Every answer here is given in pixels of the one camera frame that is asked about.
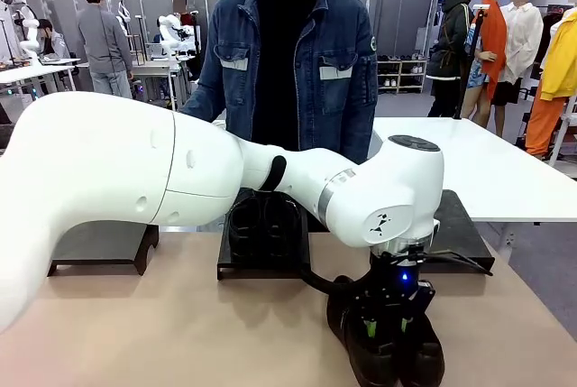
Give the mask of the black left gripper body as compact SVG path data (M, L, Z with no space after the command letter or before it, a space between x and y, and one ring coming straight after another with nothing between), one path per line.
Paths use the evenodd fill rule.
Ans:
M406 249L401 254L372 253L370 269L353 294L354 305L366 318L384 317L386 309L403 318L425 313L436 295L432 283L420 278L425 259L423 249Z

